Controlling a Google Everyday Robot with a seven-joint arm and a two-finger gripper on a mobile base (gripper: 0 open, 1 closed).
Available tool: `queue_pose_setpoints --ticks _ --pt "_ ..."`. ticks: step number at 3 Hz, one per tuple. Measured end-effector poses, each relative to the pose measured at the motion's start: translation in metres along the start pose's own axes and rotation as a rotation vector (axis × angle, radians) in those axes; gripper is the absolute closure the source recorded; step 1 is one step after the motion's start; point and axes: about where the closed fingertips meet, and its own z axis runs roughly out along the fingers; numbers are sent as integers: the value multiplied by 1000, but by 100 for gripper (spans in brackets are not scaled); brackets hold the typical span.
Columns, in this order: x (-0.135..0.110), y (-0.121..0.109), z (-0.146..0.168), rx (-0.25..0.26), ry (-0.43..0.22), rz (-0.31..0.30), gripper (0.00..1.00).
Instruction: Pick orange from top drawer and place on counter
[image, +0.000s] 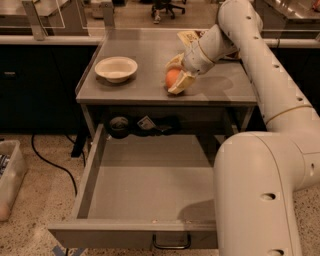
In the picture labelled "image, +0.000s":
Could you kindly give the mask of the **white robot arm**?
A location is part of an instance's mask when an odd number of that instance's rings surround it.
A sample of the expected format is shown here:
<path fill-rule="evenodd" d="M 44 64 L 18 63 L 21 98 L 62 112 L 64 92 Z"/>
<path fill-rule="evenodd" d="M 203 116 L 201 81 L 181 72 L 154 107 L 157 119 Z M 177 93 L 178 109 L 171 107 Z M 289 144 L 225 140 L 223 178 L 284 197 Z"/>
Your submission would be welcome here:
<path fill-rule="evenodd" d="M 229 137 L 214 163 L 220 256 L 303 256 L 293 194 L 320 180 L 320 118 L 261 36 L 249 0 L 225 0 L 218 22 L 166 66 L 179 94 L 222 57 L 239 53 L 266 125 Z"/>

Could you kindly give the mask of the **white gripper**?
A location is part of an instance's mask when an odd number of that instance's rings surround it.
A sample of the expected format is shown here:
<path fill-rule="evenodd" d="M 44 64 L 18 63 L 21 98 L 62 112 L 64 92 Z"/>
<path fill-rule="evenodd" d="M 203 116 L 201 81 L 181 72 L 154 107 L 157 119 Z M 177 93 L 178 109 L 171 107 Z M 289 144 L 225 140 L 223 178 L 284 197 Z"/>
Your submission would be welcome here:
<path fill-rule="evenodd" d="M 178 54 L 173 57 L 166 65 L 165 70 L 180 70 L 180 74 L 171 88 L 167 88 L 168 92 L 177 95 L 187 89 L 195 81 L 192 75 L 206 74 L 215 66 L 202 51 L 198 41 L 193 41 L 189 47 L 185 49 L 184 54 Z"/>

